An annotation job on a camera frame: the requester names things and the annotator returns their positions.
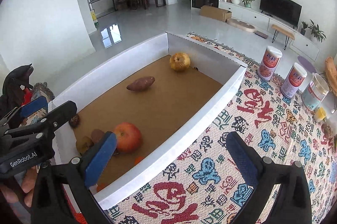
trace white cardboard box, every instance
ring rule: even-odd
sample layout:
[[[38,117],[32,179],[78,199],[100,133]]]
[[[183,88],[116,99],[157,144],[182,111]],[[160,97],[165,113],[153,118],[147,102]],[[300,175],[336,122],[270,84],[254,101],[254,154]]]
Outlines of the white cardboard box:
[[[94,195],[104,210],[116,205],[153,179],[206,130],[238,91],[247,65],[205,43],[184,36],[163,33],[123,51],[96,67],[48,105],[51,111],[71,100],[76,103],[79,112],[136,71],[176,52],[187,53],[191,58],[192,67],[197,67],[200,72],[223,84],[223,87],[161,146]],[[53,149],[56,164],[68,163],[73,157],[79,156],[75,148],[75,135],[68,123],[59,128],[55,135]],[[78,206],[68,186],[66,191],[78,212]]]

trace small orange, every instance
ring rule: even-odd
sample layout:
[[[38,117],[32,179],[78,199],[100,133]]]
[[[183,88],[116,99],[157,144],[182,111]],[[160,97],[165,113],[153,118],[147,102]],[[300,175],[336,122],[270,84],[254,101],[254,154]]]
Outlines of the small orange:
[[[139,162],[141,162],[144,159],[143,156],[139,156],[134,160],[134,165],[136,166]]]
[[[101,183],[101,184],[97,185],[96,190],[97,190],[97,192],[99,192],[100,190],[103,190],[105,187],[106,187],[106,185],[104,183]]]

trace black metal bench leg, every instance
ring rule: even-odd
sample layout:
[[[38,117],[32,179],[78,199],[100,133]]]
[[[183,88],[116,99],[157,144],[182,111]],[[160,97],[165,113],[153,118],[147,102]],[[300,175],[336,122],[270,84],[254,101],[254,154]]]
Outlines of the black metal bench leg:
[[[279,34],[279,32],[277,30],[275,30],[275,33],[274,33],[274,36],[273,36],[273,41],[272,42],[275,42],[276,40],[276,37],[277,35]]]
[[[289,37],[285,36],[285,45],[284,45],[284,50],[286,50],[286,48],[287,48],[287,45],[288,45],[288,42],[289,42]]]

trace screw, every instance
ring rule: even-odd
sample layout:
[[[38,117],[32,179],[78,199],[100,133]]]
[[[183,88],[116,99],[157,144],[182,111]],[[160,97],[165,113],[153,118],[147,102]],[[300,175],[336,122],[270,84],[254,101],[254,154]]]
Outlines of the screw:
[[[49,162],[48,161],[45,161],[45,162],[43,162],[43,163],[41,163],[41,168],[46,168],[46,167],[48,167],[48,165],[49,165]]]
[[[79,162],[80,162],[80,158],[78,158],[78,157],[75,157],[71,160],[72,164],[78,164]]]
[[[263,162],[266,163],[266,164],[270,164],[270,163],[272,163],[272,160],[269,157],[264,157]]]
[[[295,161],[295,165],[296,165],[297,167],[302,167],[302,163],[300,163],[298,160]]]

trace human hand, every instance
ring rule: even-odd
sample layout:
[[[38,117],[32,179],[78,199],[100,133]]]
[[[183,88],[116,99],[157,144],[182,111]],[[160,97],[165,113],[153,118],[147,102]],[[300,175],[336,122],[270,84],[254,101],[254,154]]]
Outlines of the human hand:
[[[25,196],[24,201],[28,207],[32,206],[36,178],[37,172],[36,166],[34,166],[33,168],[27,170],[27,173],[21,184],[22,190],[27,194]],[[16,193],[14,193],[14,191],[8,188],[7,186],[0,184],[0,190],[8,203],[15,203],[19,201]]]

